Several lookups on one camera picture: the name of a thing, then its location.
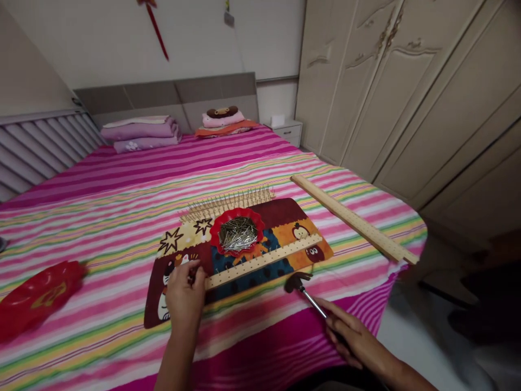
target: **cream wardrobe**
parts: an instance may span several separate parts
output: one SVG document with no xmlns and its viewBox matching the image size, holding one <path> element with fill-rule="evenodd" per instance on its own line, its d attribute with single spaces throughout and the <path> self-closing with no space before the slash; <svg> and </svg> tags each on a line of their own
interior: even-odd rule
<svg viewBox="0 0 521 391">
<path fill-rule="evenodd" d="M 521 228 L 517 183 L 477 190 L 521 168 L 520 37 L 516 0 L 308 0 L 302 145 L 486 246 Z"/>
</svg>

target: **nightstand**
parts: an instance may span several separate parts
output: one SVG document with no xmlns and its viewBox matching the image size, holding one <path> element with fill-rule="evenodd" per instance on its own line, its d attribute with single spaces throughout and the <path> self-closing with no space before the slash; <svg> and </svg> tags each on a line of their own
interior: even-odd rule
<svg viewBox="0 0 521 391">
<path fill-rule="evenodd" d="M 302 133 L 302 122 L 295 121 L 293 119 L 286 119 L 284 125 L 280 125 L 277 127 L 271 127 L 266 125 L 268 128 L 271 128 L 273 132 L 278 134 L 283 139 L 287 140 L 297 148 L 300 147 L 300 136 Z"/>
</svg>

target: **striped bedspread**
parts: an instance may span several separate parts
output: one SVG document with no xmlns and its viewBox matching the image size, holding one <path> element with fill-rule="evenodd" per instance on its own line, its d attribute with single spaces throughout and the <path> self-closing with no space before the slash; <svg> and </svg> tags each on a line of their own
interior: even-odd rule
<svg viewBox="0 0 521 391">
<path fill-rule="evenodd" d="M 187 203 L 215 192 L 272 186 L 313 220 L 335 255 L 314 265 L 311 294 L 336 302 L 378 330 L 396 273 L 389 262 L 289 177 L 306 173 L 337 200 L 419 254 L 427 230 L 410 207 L 313 154 L 287 152 L 175 178 L 140 182 L 51 206 L 0 211 L 11 246 L 0 255 L 0 298 L 39 270 L 86 261 L 83 288 L 37 330 L 0 346 L 2 390 L 151 389 L 169 323 L 143 328 L 158 239 L 180 225 Z M 195 389 L 282 390 L 339 363 L 323 322 L 278 279 L 205 307 Z"/>
<path fill-rule="evenodd" d="M 184 135 L 175 146 L 121 155 L 112 146 L 102 146 L 65 172 L 0 205 L 0 210 L 71 200 L 297 151 L 265 126 L 220 138 L 197 139 L 193 135 Z"/>
</svg>

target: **folded blanket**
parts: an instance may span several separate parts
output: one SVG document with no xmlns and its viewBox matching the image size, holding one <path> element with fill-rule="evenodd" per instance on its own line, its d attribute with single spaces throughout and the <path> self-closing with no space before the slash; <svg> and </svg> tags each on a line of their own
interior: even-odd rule
<svg viewBox="0 0 521 391">
<path fill-rule="evenodd" d="M 103 125 L 104 128 L 117 128 L 131 123 L 148 123 L 148 124 L 162 124 L 167 121 L 169 116 L 148 116 L 124 119 L 122 121 L 111 122 Z"/>
<path fill-rule="evenodd" d="M 101 130 L 101 135 L 106 140 L 115 141 L 132 140 L 138 137 L 173 137 L 175 130 L 178 128 L 176 120 L 170 116 L 167 116 L 163 123 L 128 123 L 128 121 L 138 121 L 139 119 L 140 118 L 132 118 L 125 121 L 113 122 L 109 124 L 109 127 L 105 125 Z M 124 124 L 114 127 L 114 124 L 118 123 Z"/>
<path fill-rule="evenodd" d="M 200 127 L 195 131 L 195 137 L 199 138 L 211 138 L 219 136 L 227 136 L 230 134 L 244 133 L 253 127 L 259 126 L 257 122 L 245 119 L 235 124 L 223 126 L 220 128 L 205 128 Z"/>
<path fill-rule="evenodd" d="M 133 140 L 116 141 L 114 149 L 118 154 L 177 145 L 182 134 L 177 130 L 174 137 L 141 137 Z"/>
<path fill-rule="evenodd" d="M 212 118 L 207 113 L 202 115 L 202 125 L 205 128 L 220 128 L 223 126 L 231 125 L 244 121 L 244 116 L 240 111 L 237 111 L 234 115 L 224 118 Z"/>
</svg>

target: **wall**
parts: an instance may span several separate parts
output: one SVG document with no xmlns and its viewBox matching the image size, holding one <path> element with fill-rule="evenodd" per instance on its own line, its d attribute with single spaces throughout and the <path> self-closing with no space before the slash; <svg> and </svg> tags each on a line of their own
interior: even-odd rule
<svg viewBox="0 0 521 391">
<path fill-rule="evenodd" d="M 298 74 L 304 0 L 232 0 L 234 29 L 223 22 L 224 0 L 157 0 L 170 61 L 135 1 L 2 1 L 71 89 L 243 71 L 257 79 Z M 281 110 L 293 117 L 295 90 L 295 82 L 260 86 L 261 118 Z"/>
<path fill-rule="evenodd" d="M 74 108 L 72 92 L 0 4 L 0 116 Z"/>
</svg>

